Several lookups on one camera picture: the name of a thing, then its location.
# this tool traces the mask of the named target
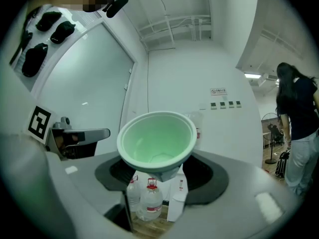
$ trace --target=bottle label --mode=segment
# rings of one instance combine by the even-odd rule
[[[197,139],[200,139],[200,129],[196,128],[196,131],[197,131]]]
[[[157,213],[161,210],[161,205],[157,207],[147,207],[148,213]]]
[[[183,191],[183,180],[179,181],[179,191]]]

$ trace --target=plastic bottle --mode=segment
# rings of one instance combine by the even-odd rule
[[[202,138],[201,129],[203,124],[203,114],[201,112],[190,112],[184,115],[188,117],[194,123],[196,127],[196,131],[197,131],[196,146],[199,147],[201,138]]]
[[[163,195],[157,187],[156,179],[150,178],[148,179],[147,188],[142,191],[141,202],[136,215],[142,221],[154,220],[161,214],[162,203]]]
[[[126,194],[129,202],[130,212],[136,212],[141,198],[141,189],[138,183],[139,177],[136,176],[136,179],[132,179],[129,183]]]

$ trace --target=ceiling pipe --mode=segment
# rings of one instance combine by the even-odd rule
[[[138,33],[139,37],[140,37],[140,40],[142,39],[142,35],[141,35],[141,32],[139,31],[139,29],[137,28],[137,26],[135,26],[135,24],[131,21],[130,17],[128,16],[128,14],[126,13],[125,9],[122,8],[123,12],[125,13],[126,17],[129,19],[129,21],[131,22],[132,26],[135,28],[136,32]],[[147,48],[146,44],[141,42],[144,49],[146,50],[146,52],[149,51],[149,49]]]
[[[274,48],[275,48],[275,45],[276,45],[276,42],[277,42],[277,39],[278,39],[278,36],[279,36],[279,34],[282,32],[282,30],[283,30],[283,28],[284,28],[284,26],[285,26],[286,13],[287,13],[287,11],[288,11],[288,6],[286,6],[286,9],[285,9],[285,12],[284,12],[284,16],[283,16],[282,22],[281,22],[281,27],[280,27],[280,29],[279,29],[279,31],[278,31],[276,37],[275,37],[275,40],[273,41],[273,43],[272,43],[272,45],[271,45],[271,48],[270,48],[268,54],[267,54],[266,56],[264,56],[262,62],[261,62],[261,63],[259,64],[259,66],[257,67],[257,71],[259,71],[260,67],[266,62],[266,60],[269,59],[269,57],[271,56],[271,54],[273,54]]]
[[[187,15],[187,16],[179,16],[179,17],[174,17],[174,18],[170,18],[169,20],[172,21],[172,20],[178,20],[178,19],[191,19],[192,15]],[[210,15],[194,15],[195,19],[198,19],[198,18],[210,18]],[[162,23],[165,23],[166,20],[160,20],[160,21],[157,21],[155,23],[152,23],[152,24],[149,24],[149,25],[146,25],[142,28],[140,28],[139,30],[142,31],[142,30],[145,30],[151,26],[155,26],[155,25],[159,25],[159,24],[162,24]]]
[[[191,34],[193,34],[193,32],[190,30],[190,26],[192,26],[191,24],[189,25],[184,25],[184,26],[179,26],[179,27],[175,27],[175,28],[172,28],[172,32],[173,32],[173,35],[177,35],[177,34],[180,34],[180,33],[187,33],[187,32],[191,32]],[[210,31],[210,25],[202,25],[202,32],[208,32]],[[149,41],[152,41],[152,40],[156,40],[156,39],[159,39],[159,38],[162,38],[162,37],[166,37],[166,36],[169,36],[169,31],[168,29],[164,29],[163,31],[160,31],[156,34],[149,34],[149,35],[146,35],[144,37],[141,38],[141,41],[142,42],[149,42]]]
[[[191,33],[191,40],[194,42],[194,41],[195,41],[195,38],[194,38],[193,28],[194,28],[193,25],[189,25],[189,29],[190,29],[190,33]]]
[[[272,35],[275,35],[273,32],[267,30],[267,29],[264,29],[263,28],[263,31],[269,33],[269,34],[272,34]],[[287,41],[285,41],[284,39],[280,38],[279,36],[277,37],[278,40],[281,40],[283,43],[285,43],[287,46],[289,46],[293,51],[294,53],[296,53],[300,58],[302,58],[302,55],[301,53],[293,46],[291,45],[290,43],[288,43]]]
[[[153,25],[152,25],[151,20],[150,20],[150,18],[149,18],[148,12],[145,10],[144,6],[142,5],[141,0],[138,0],[138,3],[139,3],[139,5],[140,5],[140,7],[142,8],[142,10],[144,11],[144,13],[145,13],[145,15],[146,15],[146,18],[147,18],[147,20],[148,20],[148,22],[149,22],[149,24],[150,24],[150,26],[151,26],[151,29],[152,29],[153,33],[156,33],[156,31],[153,29]]]
[[[193,36],[194,36],[194,41],[197,41],[196,39],[196,27],[195,27],[195,17],[191,17],[191,24],[192,24],[192,31],[193,31]]]
[[[178,23],[177,25],[173,26],[172,28],[175,28],[175,27],[179,27],[184,21],[186,20],[191,20],[191,18],[185,18],[183,19],[180,23]]]
[[[257,80],[259,88],[266,82],[268,76],[269,76],[268,74],[264,74]]]
[[[169,30],[169,35],[170,35],[170,38],[171,38],[171,42],[172,42],[173,48],[175,48],[174,36],[173,36],[173,32],[171,31],[171,27],[170,27],[167,15],[165,15],[165,19],[166,19],[166,23],[167,23],[167,27],[168,27],[168,30]]]
[[[210,32],[210,36],[211,36],[211,40],[213,40],[213,31],[214,31],[214,29],[213,29],[213,10],[212,10],[212,0],[208,0],[208,4],[209,4],[209,12],[210,12],[210,20],[211,20],[211,22],[212,22],[212,24],[211,24],[211,32]]]
[[[199,40],[201,41],[201,24],[203,23],[203,19],[200,18],[198,22],[199,22]]]

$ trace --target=white pants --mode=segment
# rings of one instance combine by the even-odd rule
[[[288,187],[297,195],[309,188],[319,156],[319,137],[313,134],[291,142],[290,156],[285,171]]]

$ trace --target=long black hair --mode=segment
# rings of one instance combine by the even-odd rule
[[[310,79],[315,85],[316,82],[315,77],[307,77],[306,75],[303,75],[301,72],[299,72],[295,66],[284,62],[278,65],[277,76],[279,79],[279,89],[276,98],[276,112],[278,117],[280,117],[281,110],[297,99],[297,93],[294,84],[295,78]]]

